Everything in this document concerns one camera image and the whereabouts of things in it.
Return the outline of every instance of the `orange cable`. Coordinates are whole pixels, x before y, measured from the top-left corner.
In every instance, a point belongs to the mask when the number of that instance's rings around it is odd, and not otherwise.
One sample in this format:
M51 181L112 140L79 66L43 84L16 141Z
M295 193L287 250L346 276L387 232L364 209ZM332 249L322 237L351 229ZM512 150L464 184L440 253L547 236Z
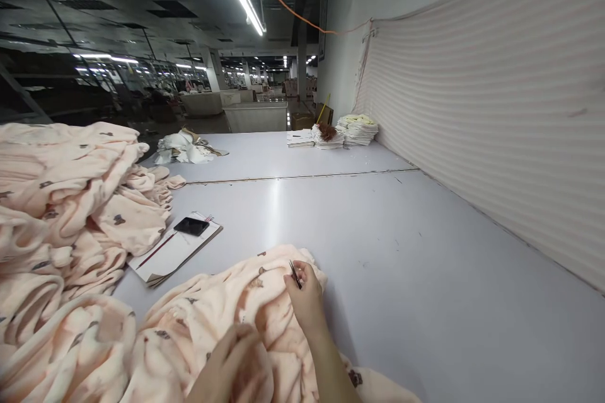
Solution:
M315 25L314 23L308 21L301 15L297 14L292 8L290 8L288 5L286 5L286 3L283 0L278 0L278 2L281 3L284 6L284 8L287 9L288 11L290 11L294 16L298 17L301 21L306 22L307 24L311 25L313 28L317 28L322 33L332 33L333 35L345 35L347 33L350 33L351 31L355 31L358 28L363 27L365 24L367 24L368 22L371 21L371 19L368 19L367 21L363 22L363 24L358 25L355 28L352 28L351 30L346 30L346 31L324 30L323 28Z

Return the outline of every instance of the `cardboard box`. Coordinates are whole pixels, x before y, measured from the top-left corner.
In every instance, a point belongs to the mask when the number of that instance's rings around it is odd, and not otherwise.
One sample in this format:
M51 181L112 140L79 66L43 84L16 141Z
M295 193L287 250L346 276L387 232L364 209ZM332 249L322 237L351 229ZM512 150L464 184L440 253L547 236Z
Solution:
M312 113L293 113L290 115L291 130L311 129L315 124Z

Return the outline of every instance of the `white table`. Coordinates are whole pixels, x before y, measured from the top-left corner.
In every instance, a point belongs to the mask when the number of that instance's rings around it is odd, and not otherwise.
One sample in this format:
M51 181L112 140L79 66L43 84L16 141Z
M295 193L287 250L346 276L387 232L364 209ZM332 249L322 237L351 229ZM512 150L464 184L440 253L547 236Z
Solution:
M224 230L156 290L127 270L115 296L139 320L190 277L292 243L330 279L341 351L424 402L605 401L605 300L420 171L193 184L174 196L174 218L199 210Z
M414 168L376 142L367 147L320 150L288 148L285 132L205 134L202 138L215 149L229 151L229 155L205 164L169 164L171 174L180 174L187 181L227 181ZM153 167L153 156L143 165Z

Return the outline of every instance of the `pink fabric pile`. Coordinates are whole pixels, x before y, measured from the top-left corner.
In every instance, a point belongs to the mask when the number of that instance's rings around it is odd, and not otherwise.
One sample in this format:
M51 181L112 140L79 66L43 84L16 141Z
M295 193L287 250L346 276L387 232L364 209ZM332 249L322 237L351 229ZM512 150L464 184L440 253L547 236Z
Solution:
M240 372L241 388L262 367L267 379L256 403L316 402L313 359L282 278L290 259L314 263L305 249L278 246L221 274L198 275L159 300L138 333L122 302L77 298L6 362L0 400L182 402L229 326L249 322L263 343ZM315 272L325 286L325 274ZM346 358L343 367L366 402L419 403L376 372L353 369Z
M147 144L109 123L0 127L0 360L61 305L111 294L126 255L166 228L168 170L135 164Z

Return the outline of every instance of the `ceiling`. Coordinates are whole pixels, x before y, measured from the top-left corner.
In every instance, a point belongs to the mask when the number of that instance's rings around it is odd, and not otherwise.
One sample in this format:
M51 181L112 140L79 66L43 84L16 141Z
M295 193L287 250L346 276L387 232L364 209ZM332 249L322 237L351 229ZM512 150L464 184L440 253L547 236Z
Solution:
M284 0L300 8L301 0ZM306 12L312 17L316 0L306 0ZM295 55L291 47L294 17L277 0L263 0L267 33L259 37L246 24L246 15L237 0L50 0L79 46L114 55L150 57L143 34L149 37L157 59L178 61L201 57L200 48L219 49L225 57L263 55L275 61L282 55ZM260 12L258 0L255 3ZM0 0L0 33L33 40L53 40L70 45L47 0ZM34 52L68 52L59 47L25 45L6 40L5 47ZM311 54L316 46L309 46Z

